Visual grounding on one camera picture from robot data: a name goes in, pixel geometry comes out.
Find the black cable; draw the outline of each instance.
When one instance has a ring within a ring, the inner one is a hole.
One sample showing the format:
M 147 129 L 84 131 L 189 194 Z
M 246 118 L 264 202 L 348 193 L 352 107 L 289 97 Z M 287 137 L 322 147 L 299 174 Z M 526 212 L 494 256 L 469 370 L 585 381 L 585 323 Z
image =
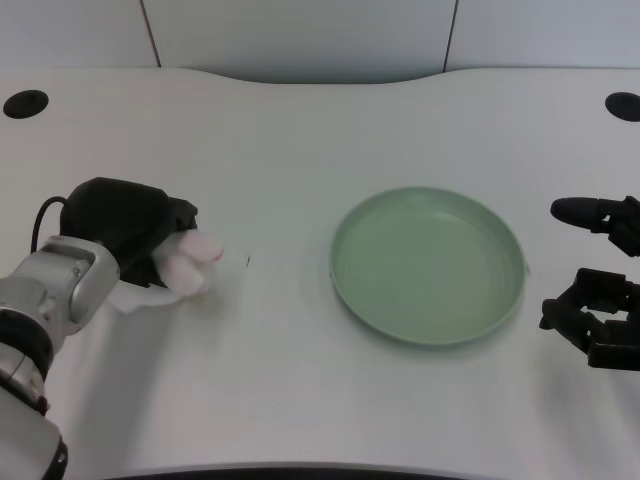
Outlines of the black cable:
M 47 208 L 49 208 L 51 204 L 56 202 L 60 202 L 62 205 L 67 205 L 66 198 L 51 197 L 42 204 L 40 210 L 38 211 L 38 215 L 36 215 L 36 221 L 33 224 L 33 234 L 31 235 L 31 253 L 35 252 L 38 249 L 38 234 L 40 233 L 40 224 L 42 223 L 42 218 L 47 212 Z

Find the table surface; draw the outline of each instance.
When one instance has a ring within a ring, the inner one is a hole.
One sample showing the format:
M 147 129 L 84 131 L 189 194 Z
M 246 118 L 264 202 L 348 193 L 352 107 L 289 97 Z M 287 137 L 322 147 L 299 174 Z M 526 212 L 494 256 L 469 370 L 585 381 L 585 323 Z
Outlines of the table surface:
M 0 267 L 27 253 L 42 201 L 95 176 L 199 207 L 228 255 L 216 288 L 171 307 L 102 309 L 47 380 L 71 479 L 225 465 L 331 462 L 490 479 L 640 475 L 640 376 L 591 369 L 541 302 L 580 267 L 630 275 L 604 236 L 555 221 L 565 196 L 637 194 L 640 124 L 607 95 L 640 71 L 472 70 L 389 85 L 265 85 L 170 69 L 0 72 Z M 483 341 L 407 346 L 350 316 L 328 249 L 340 219 L 386 189 L 476 198 L 518 236 L 518 317 Z M 42 235 L 55 233 L 55 214 Z

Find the white plush toy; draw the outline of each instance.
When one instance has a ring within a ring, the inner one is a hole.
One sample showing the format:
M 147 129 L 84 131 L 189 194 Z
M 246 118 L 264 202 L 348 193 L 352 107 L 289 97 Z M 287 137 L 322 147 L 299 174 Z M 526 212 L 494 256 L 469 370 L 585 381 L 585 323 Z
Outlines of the white plush toy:
M 108 301 L 126 314 L 141 306 L 167 305 L 203 293 L 210 287 L 207 274 L 222 253 L 222 244 L 210 234 L 198 230 L 172 233 L 151 254 L 168 288 L 118 282 Z

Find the black hole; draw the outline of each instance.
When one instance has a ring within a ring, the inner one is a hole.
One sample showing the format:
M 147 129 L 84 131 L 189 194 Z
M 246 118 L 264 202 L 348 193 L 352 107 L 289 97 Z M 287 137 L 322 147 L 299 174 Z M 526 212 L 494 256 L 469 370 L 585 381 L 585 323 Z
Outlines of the black hole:
M 25 90 L 16 93 L 4 102 L 2 111 L 10 118 L 29 118 L 47 108 L 49 97 L 40 90 Z
M 633 93 L 612 93 L 604 102 L 609 113 L 627 122 L 640 122 L 640 97 Z

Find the plate rim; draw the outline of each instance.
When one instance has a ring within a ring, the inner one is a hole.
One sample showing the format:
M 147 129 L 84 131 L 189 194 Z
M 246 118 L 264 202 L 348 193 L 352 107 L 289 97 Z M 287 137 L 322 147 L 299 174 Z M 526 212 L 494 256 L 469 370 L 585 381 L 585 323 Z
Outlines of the plate rim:
M 379 198 L 385 195 L 390 195 L 392 193 L 397 193 L 400 191 L 406 191 L 406 190 L 420 190 L 420 191 L 429 191 L 429 192 L 438 192 L 438 193 L 445 193 L 447 195 L 453 195 L 453 196 L 457 196 L 460 197 L 468 202 L 471 203 L 475 203 L 476 205 L 479 205 L 481 208 L 483 208 L 484 210 L 486 210 L 487 212 L 489 212 L 489 214 L 493 215 L 506 229 L 507 233 L 511 236 L 511 238 L 513 238 L 515 245 L 517 247 L 517 251 L 518 251 L 518 263 L 520 264 L 520 267 L 522 268 L 522 275 L 518 278 L 519 281 L 519 289 L 518 289 L 518 294 L 516 295 L 515 300 L 512 302 L 512 304 L 509 306 L 509 308 L 507 309 L 507 311 L 504 313 L 504 315 L 502 315 L 502 317 L 500 317 L 500 319 L 498 319 L 498 321 L 496 321 L 495 323 L 491 324 L 490 326 L 488 326 L 487 328 L 485 328 L 484 330 L 482 330 L 480 333 L 475 333 L 473 335 L 469 335 L 466 336 L 464 338 L 459 338 L 456 340 L 444 340 L 444 341 L 420 341 L 420 340 L 415 340 L 415 339 L 411 339 L 411 338 L 406 338 L 403 337 L 402 335 L 397 335 L 395 333 L 389 332 L 383 328 L 380 328 L 376 325 L 373 325 L 372 323 L 368 322 L 365 317 L 363 315 L 361 315 L 347 300 L 344 292 L 340 289 L 339 283 L 336 280 L 336 272 L 334 269 L 334 258 L 336 256 L 336 249 L 338 248 L 336 246 L 337 243 L 337 239 L 338 236 L 340 235 L 340 233 L 342 232 L 343 228 L 345 228 L 345 224 L 347 223 L 347 221 L 351 218 L 351 216 L 361 207 L 363 207 L 365 204 Z M 347 214 L 342 218 L 342 220 L 340 221 L 340 223 L 338 224 L 338 227 L 336 228 L 336 230 L 333 233 L 333 238 L 331 240 L 331 247 L 329 250 L 329 273 L 331 276 L 331 283 L 333 284 L 333 288 L 336 290 L 336 292 L 338 292 L 338 295 L 340 296 L 340 299 L 342 300 L 342 302 L 345 304 L 345 306 L 356 316 L 358 317 L 358 319 L 363 322 L 364 324 L 366 324 L 368 327 L 384 334 L 387 335 L 388 337 L 394 338 L 396 340 L 400 340 L 403 342 L 407 342 L 407 343 L 411 343 L 414 345 L 423 345 L 423 346 L 447 346 L 447 345 L 455 345 L 455 344 L 459 344 L 459 343 L 464 343 L 464 342 L 469 342 L 472 340 L 476 340 L 478 338 L 484 337 L 485 335 L 488 335 L 489 333 L 491 333 L 493 330 L 499 328 L 500 326 L 504 325 L 507 321 L 509 321 L 510 319 L 514 318 L 517 314 L 517 312 L 520 310 L 520 307 L 522 306 L 522 301 L 524 299 L 524 292 L 526 290 L 526 280 L 527 280 L 527 261 L 526 258 L 524 256 L 524 251 L 522 249 L 522 245 L 520 244 L 520 241 L 518 240 L 518 237 L 515 235 L 515 233 L 513 232 L 513 230 L 511 229 L 511 227 L 509 227 L 509 224 L 507 224 L 507 222 L 505 222 L 502 217 L 500 217 L 500 215 L 498 215 L 497 213 L 495 213 L 492 209 L 490 209 L 489 207 L 487 207 L 484 203 L 471 198 L 467 195 L 463 195 L 461 193 L 458 193 L 456 191 L 453 190 L 449 190 L 449 189 L 445 189 L 445 188 L 437 188 L 437 187 L 426 187 L 426 186 L 409 186 L 409 187 L 399 187 L 399 188 L 392 188 L 389 190 L 384 190 L 382 192 L 378 192 L 375 195 L 372 195 L 370 197 L 365 198 L 364 200 L 362 200 L 361 202 L 359 202 L 358 204 L 356 204 L 353 208 L 351 208 Z

